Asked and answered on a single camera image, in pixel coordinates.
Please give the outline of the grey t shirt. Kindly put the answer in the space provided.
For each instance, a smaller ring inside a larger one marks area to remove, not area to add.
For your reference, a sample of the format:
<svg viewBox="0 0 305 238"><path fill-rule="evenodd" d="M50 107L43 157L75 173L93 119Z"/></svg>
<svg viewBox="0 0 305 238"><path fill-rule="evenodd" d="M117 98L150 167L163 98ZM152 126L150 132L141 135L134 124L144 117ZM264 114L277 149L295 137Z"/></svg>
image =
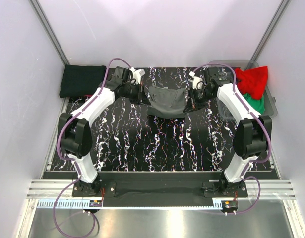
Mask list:
<svg viewBox="0 0 305 238"><path fill-rule="evenodd" d="M186 107L185 92L184 88L168 89L150 86L150 105L148 106L147 114L163 119L184 118L184 109Z"/></svg>

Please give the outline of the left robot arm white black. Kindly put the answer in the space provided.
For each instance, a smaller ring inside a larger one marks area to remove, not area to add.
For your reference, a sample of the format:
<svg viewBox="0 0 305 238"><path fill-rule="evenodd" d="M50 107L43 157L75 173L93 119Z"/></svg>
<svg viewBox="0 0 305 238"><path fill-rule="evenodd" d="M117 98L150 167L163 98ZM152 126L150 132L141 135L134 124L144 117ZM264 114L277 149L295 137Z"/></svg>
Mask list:
<svg viewBox="0 0 305 238"><path fill-rule="evenodd" d="M89 196L96 196L102 191L100 176L90 155L93 145L91 126L120 97L128 98L132 104L149 105L142 82L144 75L143 69L116 67L114 74L104 77L88 101L72 113L60 115L57 153L74 165L77 172L76 191Z"/></svg>

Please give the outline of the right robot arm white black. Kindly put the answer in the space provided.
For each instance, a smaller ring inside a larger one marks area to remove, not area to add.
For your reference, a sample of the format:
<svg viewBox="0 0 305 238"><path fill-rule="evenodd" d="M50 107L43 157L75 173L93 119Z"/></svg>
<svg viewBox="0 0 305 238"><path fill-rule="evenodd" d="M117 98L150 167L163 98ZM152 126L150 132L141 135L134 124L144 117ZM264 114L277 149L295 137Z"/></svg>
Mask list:
<svg viewBox="0 0 305 238"><path fill-rule="evenodd" d="M234 197L244 189L246 173L254 163L264 163L271 156L272 119L261 115L241 95L237 88L235 70L228 67L233 77L220 74L210 75L202 80L196 70L189 73L192 86L188 90L185 113L200 110L213 98L219 99L228 108L238 124L233 138L234 155L221 173L219 180L211 188L205 188L213 197Z"/></svg>

